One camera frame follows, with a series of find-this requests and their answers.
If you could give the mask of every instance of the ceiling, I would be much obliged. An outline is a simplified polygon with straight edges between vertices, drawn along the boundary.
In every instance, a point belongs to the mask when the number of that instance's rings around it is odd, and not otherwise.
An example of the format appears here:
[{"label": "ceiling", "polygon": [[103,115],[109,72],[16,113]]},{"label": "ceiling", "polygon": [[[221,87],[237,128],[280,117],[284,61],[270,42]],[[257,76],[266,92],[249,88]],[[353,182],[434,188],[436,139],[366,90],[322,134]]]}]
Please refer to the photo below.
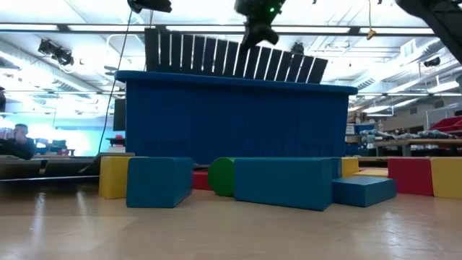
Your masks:
[{"label": "ceiling", "polygon": [[[171,0],[173,11],[170,14],[143,10],[140,14],[132,14],[131,24],[136,25],[214,25],[207,32],[207,37],[241,41],[242,35],[214,34],[225,28],[224,25],[241,25],[245,19],[233,10],[235,0]],[[13,91],[56,90],[56,91],[110,91],[113,77],[104,66],[117,67],[121,54],[124,31],[116,34],[100,32],[98,25],[125,25],[128,22],[130,9],[126,0],[3,0],[0,5],[0,29],[8,29],[15,25],[88,25],[86,33],[61,32],[31,29],[0,30],[0,58],[11,61],[20,69],[1,69],[0,85],[8,92],[11,103],[32,103],[34,111],[51,113],[57,106],[74,106],[70,113],[81,115],[92,111],[95,115],[105,113],[108,95],[36,95],[34,93],[14,93]],[[382,4],[372,0],[317,0],[316,4],[308,0],[287,0],[282,14],[276,17],[273,25],[281,27],[319,26],[319,33],[285,33],[275,48],[289,51],[294,42],[301,42],[305,54],[328,59],[329,63],[323,76],[323,82],[336,85],[355,85],[358,80],[368,77],[375,69],[382,72],[391,61],[401,55],[401,47],[413,42],[416,49],[425,46],[432,40],[431,35],[413,36],[415,28],[406,30],[406,36],[380,37],[378,35],[367,40],[364,36],[326,35],[323,33],[331,27],[427,27],[420,19],[408,15],[393,0],[383,0]],[[144,70],[144,44],[142,36],[131,33],[127,36],[121,69]],[[53,59],[43,56],[37,51],[41,40],[51,40],[58,46],[72,51],[75,65],[61,68]],[[439,50],[443,56],[441,66],[456,63],[445,50]],[[424,68],[413,61],[400,68],[400,72],[390,72],[373,86],[362,92],[386,92],[393,86],[400,86],[419,79],[422,75],[431,74],[428,80],[419,82],[412,88],[419,89],[422,84],[434,84],[438,68]],[[116,87],[124,86],[117,82]],[[376,98],[364,100],[358,97],[352,100],[352,107],[366,109],[377,103]],[[31,106],[16,105],[16,112],[27,112]]]}]

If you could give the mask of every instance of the red object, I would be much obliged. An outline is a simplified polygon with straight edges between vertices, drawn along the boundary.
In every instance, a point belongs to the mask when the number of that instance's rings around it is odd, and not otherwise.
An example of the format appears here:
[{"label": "red object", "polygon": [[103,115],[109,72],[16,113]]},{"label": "red object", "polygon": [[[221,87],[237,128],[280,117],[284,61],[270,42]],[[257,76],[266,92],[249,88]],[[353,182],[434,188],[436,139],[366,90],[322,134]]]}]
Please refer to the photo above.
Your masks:
[{"label": "red object", "polygon": [[429,130],[439,130],[443,133],[453,134],[462,137],[462,116],[444,118],[443,120],[430,127]]},{"label": "red object", "polygon": [[390,158],[388,177],[396,180],[399,193],[433,196],[430,159]]},{"label": "red object", "polygon": [[193,188],[211,191],[212,188],[209,186],[209,173],[206,171],[195,171],[193,172]]}]

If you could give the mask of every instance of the green foam cylinder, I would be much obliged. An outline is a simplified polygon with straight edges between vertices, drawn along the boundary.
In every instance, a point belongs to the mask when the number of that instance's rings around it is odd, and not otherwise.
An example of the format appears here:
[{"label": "green foam cylinder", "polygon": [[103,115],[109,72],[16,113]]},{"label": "green foam cylinder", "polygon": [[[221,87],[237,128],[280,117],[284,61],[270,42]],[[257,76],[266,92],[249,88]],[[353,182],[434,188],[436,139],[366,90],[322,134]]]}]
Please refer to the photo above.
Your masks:
[{"label": "green foam cylinder", "polygon": [[221,157],[209,166],[209,185],[217,195],[232,196],[234,191],[234,159]]}]

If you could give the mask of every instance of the black cable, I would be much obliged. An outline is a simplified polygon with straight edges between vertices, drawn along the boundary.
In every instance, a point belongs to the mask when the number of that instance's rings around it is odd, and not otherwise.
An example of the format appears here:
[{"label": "black cable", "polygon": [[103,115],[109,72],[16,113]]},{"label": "black cable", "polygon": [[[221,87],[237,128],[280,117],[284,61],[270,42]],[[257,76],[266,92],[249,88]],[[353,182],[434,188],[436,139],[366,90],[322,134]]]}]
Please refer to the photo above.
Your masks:
[{"label": "black cable", "polygon": [[[128,29],[130,28],[130,21],[131,21],[131,15],[133,14],[132,11],[130,11],[130,15],[128,16],[128,22],[127,22],[127,31],[125,31],[125,37],[123,38],[123,45],[122,45],[122,50],[121,50],[121,57],[118,60],[118,65],[117,65],[117,70],[121,68],[121,63],[122,63],[122,57],[123,57],[123,50],[125,50],[125,44],[127,42],[127,36],[128,36]],[[104,120],[104,127],[103,127],[103,132],[101,134],[101,139],[100,139],[100,145],[98,146],[98,154],[101,152],[101,144],[103,144],[103,139],[104,139],[104,133],[106,132],[106,126],[108,125],[108,116],[109,116],[109,107],[110,107],[110,100],[113,96],[114,93],[114,88],[116,88],[116,78],[114,78],[113,81],[113,87],[110,90],[110,95],[109,95],[109,101],[108,101],[108,107],[106,108],[106,116]]]}]

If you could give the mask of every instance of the large blue box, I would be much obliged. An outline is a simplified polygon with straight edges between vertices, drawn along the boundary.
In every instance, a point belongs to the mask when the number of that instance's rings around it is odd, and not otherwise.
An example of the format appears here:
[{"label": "large blue box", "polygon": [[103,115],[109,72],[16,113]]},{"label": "large blue box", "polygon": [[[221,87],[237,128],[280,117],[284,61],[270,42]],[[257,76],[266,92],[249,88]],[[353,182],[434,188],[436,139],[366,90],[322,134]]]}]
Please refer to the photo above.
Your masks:
[{"label": "large blue box", "polygon": [[234,197],[301,209],[332,204],[332,159],[236,158]]},{"label": "large blue box", "polygon": [[368,207],[396,196],[396,182],[389,178],[355,176],[332,180],[333,201],[357,207]]},{"label": "large blue box", "polygon": [[128,162],[127,207],[173,208],[192,189],[191,158],[133,157]]},{"label": "large blue box", "polygon": [[355,87],[117,71],[137,156],[341,157]]}]

